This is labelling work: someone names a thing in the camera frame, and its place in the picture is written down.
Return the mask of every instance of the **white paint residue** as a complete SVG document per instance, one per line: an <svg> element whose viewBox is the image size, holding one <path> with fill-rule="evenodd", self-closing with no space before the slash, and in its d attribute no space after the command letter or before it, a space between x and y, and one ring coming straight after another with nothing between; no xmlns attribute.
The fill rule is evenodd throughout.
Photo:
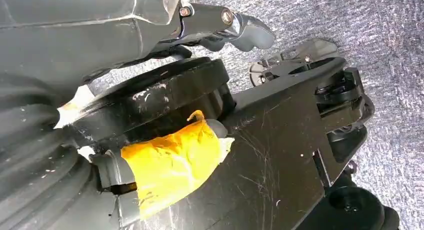
<svg viewBox="0 0 424 230"><path fill-rule="evenodd" d="M85 136L84 138L87 139L87 140L90 140L90 141L94 140L94 138L92 136Z"/></svg>
<svg viewBox="0 0 424 230"><path fill-rule="evenodd" d="M136 101L139 99L139 97L143 97L147 91L141 91L139 93L136 93L132 96L132 100Z"/></svg>
<svg viewBox="0 0 424 230"><path fill-rule="evenodd" d="M146 95L146 97L144 98L144 101L147 101L147 98L150 96L150 93Z"/></svg>
<svg viewBox="0 0 424 230"><path fill-rule="evenodd" d="M92 99L94 99L94 95L88 86L80 86L72 100L57 109L60 113L60 119L54 128L62 128L72 123L80 116L80 111L87 106Z"/></svg>
<svg viewBox="0 0 424 230"><path fill-rule="evenodd" d="M164 83L154 86L155 89L167 89L167 85Z"/></svg>

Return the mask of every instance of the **screw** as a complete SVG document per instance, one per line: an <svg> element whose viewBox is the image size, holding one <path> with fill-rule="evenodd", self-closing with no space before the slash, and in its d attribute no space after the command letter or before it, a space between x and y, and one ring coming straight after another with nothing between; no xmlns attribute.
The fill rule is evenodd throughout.
<svg viewBox="0 0 424 230"><path fill-rule="evenodd" d="M345 171L349 174L356 174L358 170L358 165L355 161L350 160L345 168Z"/></svg>
<svg viewBox="0 0 424 230"><path fill-rule="evenodd" d="M267 81L267 79L264 76L260 76L260 81L264 84Z"/></svg>
<svg viewBox="0 0 424 230"><path fill-rule="evenodd" d="M188 17L188 16L190 16L191 14L192 14L192 11L190 10L190 8L189 8L188 6L181 7L181 8L179 9L179 15L180 15L181 17Z"/></svg>
<svg viewBox="0 0 424 230"><path fill-rule="evenodd" d="M224 11L222 11L221 17L222 17L222 21L225 24L227 25L233 24L233 13L231 13L230 10L225 9Z"/></svg>

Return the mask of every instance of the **black plastic part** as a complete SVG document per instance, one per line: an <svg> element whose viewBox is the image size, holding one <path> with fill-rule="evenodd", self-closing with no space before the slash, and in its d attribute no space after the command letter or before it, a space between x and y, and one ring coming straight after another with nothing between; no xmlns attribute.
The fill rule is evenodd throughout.
<svg viewBox="0 0 424 230"><path fill-rule="evenodd" d="M253 86L258 86L278 77L278 73L271 73L271 69L275 66L280 66L277 69L289 71L289 74L298 74L318 67L324 61L328 61L326 59L339 57L341 56L333 42L313 38L300 44L295 49L265 57L253 63L249 69L250 81ZM332 81L334 77L330 77L320 85L326 86L326 82Z"/></svg>
<svg viewBox="0 0 424 230"><path fill-rule="evenodd" d="M276 39L274 32L256 17L235 13L234 21L240 27L237 37L231 39L231 44L243 52L249 52L254 47L270 48Z"/></svg>
<svg viewBox="0 0 424 230"><path fill-rule="evenodd" d="M297 230L397 230L399 215L342 173Z"/></svg>
<svg viewBox="0 0 424 230"><path fill-rule="evenodd" d="M208 119L219 118L235 105L228 80L221 60L173 62L97 96L66 130L77 147L119 150L176 132L188 124L187 117L195 110L202 110Z"/></svg>
<svg viewBox="0 0 424 230"><path fill-rule="evenodd" d="M228 130L218 120L207 119L206 122L218 138L223 139L228 135Z"/></svg>
<svg viewBox="0 0 424 230"><path fill-rule="evenodd" d="M144 63L150 59L165 59L174 57L177 60L189 59L192 57L192 52L181 45L172 46L166 50L149 53L146 57L124 63L119 68L126 68L133 65Z"/></svg>
<svg viewBox="0 0 424 230"><path fill-rule="evenodd" d="M226 7L192 3L194 14L183 17L182 31L177 42L191 42L208 37L216 32L222 32L229 27L222 19L223 11L230 11Z"/></svg>
<svg viewBox="0 0 424 230"><path fill-rule="evenodd" d="M115 197L98 191L96 169L53 129L63 96L31 77L2 72L0 81L0 229L72 230L75 219L117 229L107 215Z"/></svg>

